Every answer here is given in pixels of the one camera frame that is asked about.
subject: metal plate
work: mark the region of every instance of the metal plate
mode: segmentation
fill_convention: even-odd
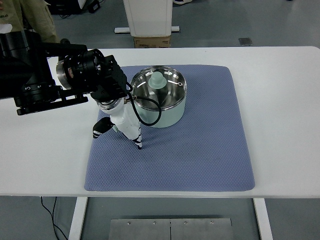
[[[112,219],[109,240],[170,240],[169,219]]]
[[[233,240],[230,218],[112,219],[109,240]]]
[[[172,240],[233,240],[230,218],[171,219]]]

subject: stainless steel pot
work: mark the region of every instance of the stainless steel pot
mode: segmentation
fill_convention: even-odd
[[[180,72],[168,66],[151,66],[139,71],[132,79],[132,95],[150,98],[161,106],[161,118],[152,127],[165,128],[178,122],[184,114],[187,83]],[[147,123],[158,117],[157,106],[144,99],[134,100],[141,119]]]

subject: shoe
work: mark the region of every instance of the shoe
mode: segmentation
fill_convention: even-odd
[[[179,4],[179,5],[182,5],[182,4],[187,4],[187,3],[190,3],[192,2],[192,0],[172,0],[174,4]]]

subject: table leg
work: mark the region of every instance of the table leg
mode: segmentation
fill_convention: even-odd
[[[265,199],[254,198],[253,203],[260,232],[260,239],[273,240]]]
[[[69,233],[69,240],[80,240],[82,227],[85,220],[88,197],[79,196],[76,198],[74,213]]]

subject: cardboard box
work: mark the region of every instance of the cardboard box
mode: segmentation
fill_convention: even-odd
[[[170,48],[171,36],[135,36],[134,47],[136,49]]]

